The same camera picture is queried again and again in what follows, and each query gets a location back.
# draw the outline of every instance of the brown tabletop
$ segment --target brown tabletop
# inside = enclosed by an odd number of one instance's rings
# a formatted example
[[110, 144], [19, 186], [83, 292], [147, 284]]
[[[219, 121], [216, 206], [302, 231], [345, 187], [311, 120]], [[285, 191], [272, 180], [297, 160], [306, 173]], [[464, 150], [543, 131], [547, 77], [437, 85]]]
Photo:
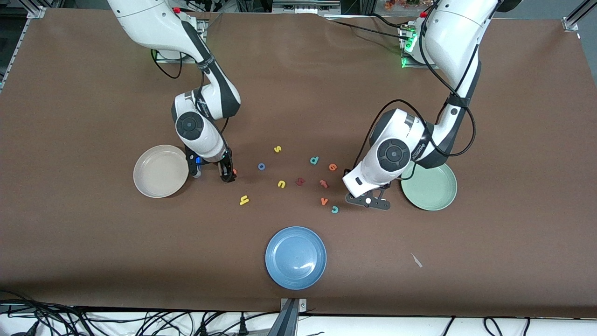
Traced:
[[[164, 76], [111, 11], [50, 9], [31, 23], [0, 94], [0, 286], [89, 306], [265, 311], [301, 297], [319, 313], [595, 317], [597, 90], [559, 21], [490, 25], [477, 139], [448, 161], [458, 195], [439, 212], [397, 184], [387, 212], [343, 200], [341, 171], [378, 110], [403, 98], [435, 120], [448, 94], [400, 67], [394, 39], [310, 14], [225, 14], [208, 45], [242, 97], [225, 132], [239, 178], [225, 184], [210, 166], [152, 199], [133, 166], [155, 145], [182, 146], [170, 106], [199, 71]], [[456, 149], [470, 130], [465, 119]], [[291, 225], [328, 252], [321, 280], [298, 292], [264, 265]]]

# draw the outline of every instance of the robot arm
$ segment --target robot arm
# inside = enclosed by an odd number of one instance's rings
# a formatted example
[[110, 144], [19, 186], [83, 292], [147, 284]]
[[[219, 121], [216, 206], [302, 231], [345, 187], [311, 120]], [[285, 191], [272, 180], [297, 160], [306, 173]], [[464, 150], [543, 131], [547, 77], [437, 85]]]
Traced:
[[343, 178], [354, 197], [390, 183], [404, 172], [410, 161], [424, 168], [446, 162], [448, 157], [433, 146], [430, 138], [441, 151], [452, 150], [481, 71], [478, 45], [501, 2], [440, 0], [426, 19], [415, 21], [417, 35], [424, 38], [410, 48], [413, 57], [422, 58], [420, 54], [424, 52], [429, 63], [437, 65], [461, 98], [453, 93], [448, 96], [435, 125], [401, 109], [385, 112], [372, 132], [371, 149]]
[[201, 174], [196, 156], [220, 165], [221, 178], [234, 181], [232, 153], [213, 120], [236, 115], [241, 98], [185, 13], [175, 14], [165, 0], [108, 0], [118, 22], [136, 43], [193, 57], [210, 83], [174, 99], [176, 132], [187, 146], [190, 174]]

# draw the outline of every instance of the green plate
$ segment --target green plate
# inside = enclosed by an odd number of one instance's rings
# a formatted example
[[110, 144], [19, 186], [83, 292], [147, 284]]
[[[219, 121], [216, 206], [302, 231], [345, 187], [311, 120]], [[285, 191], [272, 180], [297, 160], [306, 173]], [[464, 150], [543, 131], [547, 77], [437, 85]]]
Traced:
[[[402, 175], [411, 176], [413, 166], [414, 163], [411, 161]], [[401, 184], [408, 200], [428, 211], [437, 211], [449, 206], [456, 198], [458, 190], [456, 176], [447, 164], [431, 169], [419, 166], [415, 169], [413, 178], [402, 181]]]

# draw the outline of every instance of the plate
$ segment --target plate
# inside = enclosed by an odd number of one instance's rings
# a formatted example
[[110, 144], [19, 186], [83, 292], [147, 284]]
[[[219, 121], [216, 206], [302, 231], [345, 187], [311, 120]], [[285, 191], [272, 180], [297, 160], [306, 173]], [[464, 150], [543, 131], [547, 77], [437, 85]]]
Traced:
[[298, 291], [324, 273], [327, 253], [319, 236], [304, 227], [287, 227], [274, 235], [265, 251], [269, 276], [280, 286]]
[[[409, 177], [414, 163], [402, 175]], [[415, 206], [428, 211], [445, 209], [456, 198], [458, 184], [454, 172], [443, 164], [436, 168], [417, 167], [413, 178], [401, 182], [402, 191]]]
[[135, 187], [145, 196], [161, 198], [176, 193], [189, 176], [183, 151], [171, 145], [148, 149], [133, 170]]

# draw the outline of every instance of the gray floor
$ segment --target gray floor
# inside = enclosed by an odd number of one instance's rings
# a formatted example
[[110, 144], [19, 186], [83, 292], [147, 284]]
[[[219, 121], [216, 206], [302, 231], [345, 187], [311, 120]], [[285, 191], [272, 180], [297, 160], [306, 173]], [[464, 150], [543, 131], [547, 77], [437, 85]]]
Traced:
[[[581, 0], [524, 0], [509, 13], [499, 13], [496, 17], [510, 19], [561, 19], [575, 9]], [[106, 0], [67, 0], [65, 7], [109, 9]], [[24, 20], [0, 19], [0, 72], [4, 72], [16, 41], [19, 39]], [[578, 24], [584, 54], [589, 62], [591, 73], [597, 83], [597, 10], [593, 10]]]

